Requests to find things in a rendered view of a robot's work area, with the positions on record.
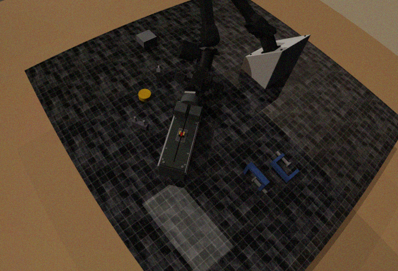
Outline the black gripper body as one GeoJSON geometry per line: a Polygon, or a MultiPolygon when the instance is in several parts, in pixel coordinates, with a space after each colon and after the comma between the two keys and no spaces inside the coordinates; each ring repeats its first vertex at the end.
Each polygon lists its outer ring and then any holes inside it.
{"type": "MultiPolygon", "coordinates": [[[[202,72],[206,72],[206,70],[209,70],[209,71],[211,70],[211,66],[209,66],[209,65],[196,63],[194,73],[195,73],[197,67],[201,68],[202,72]]],[[[187,82],[188,85],[194,86],[194,84],[191,84],[191,80],[192,79],[188,78],[187,75],[183,75],[183,74],[177,73],[177,74],[175,74],[173,80],[177,81],[177,82],[187,82]]],[[[210,85],[205,84],[205,86],[203,88],[204,89],[208,89],[208,90],[209,90],[209,88],[213,88],[215,91],[223,92],[224,85],[223,84],[219,84],[219,83],[214,83],[214,84],[211,83],[210,85]]]]}

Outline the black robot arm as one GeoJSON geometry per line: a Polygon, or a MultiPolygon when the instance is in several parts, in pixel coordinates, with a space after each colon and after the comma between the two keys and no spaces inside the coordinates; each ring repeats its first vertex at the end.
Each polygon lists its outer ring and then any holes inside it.
{"type": "MultiPolygon", "coordinates": [[[[275,51],[281,47],[281,45],[277,46],[274,37],[274,34],[277,33],[277,29],[270,25],[260,14],[256,13],[247,0],[231,1],[245,18],[246,24],[244,27],[246,27],[248,32],[253,34],[257,39],[260,38],[263,49],[262,54],[275,51]]],[[[202,20],[200,40],[196,43],[182,40],[178,49],[177,57],[188,61],[193,61],[198,58],[197,63],[212,66],[214,55],[220,55],[217,48],[205,48],[202,50],[199,49],[199,47],[216,46],[220,41],[219,31],[214,22],[212,0],[199,0],[199,2],[202,20]]],[[[192,76],[191,84],[195,84],[200,87],[204,87],[205,84],[210,85],[212,83],[213,76],[211,76],[210,71],[208,71],[209,70],[202,72],[201,68],[197,67],[192,76]]]]}

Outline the yellow short cylinder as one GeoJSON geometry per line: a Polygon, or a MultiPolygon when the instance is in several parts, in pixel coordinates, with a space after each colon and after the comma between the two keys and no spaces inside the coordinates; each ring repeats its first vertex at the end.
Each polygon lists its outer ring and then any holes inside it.
{"type": "Polygon", "coordinates": [[[142,102],[147,102],[151,99],[151,92],[148,89],[142,89],[138,93],[139,99],[142,102]]]}

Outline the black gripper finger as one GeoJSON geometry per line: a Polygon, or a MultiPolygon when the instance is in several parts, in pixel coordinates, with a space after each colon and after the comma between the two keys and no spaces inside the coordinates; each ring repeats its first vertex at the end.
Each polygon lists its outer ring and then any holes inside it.
{"type": "Polygon", "coordinates": [[[189,87],[190,91],[195,91],[195,87],[196,87],[196,86],[192,86],[192,85],[188,85],[188,84],[187,84],[186,86],[189,87]]]}
{"type": "Polygon", "coordinates": [[[209,91],[209,90],[201,88],[198,97],[201,98],[205,91],[209,91]]]}

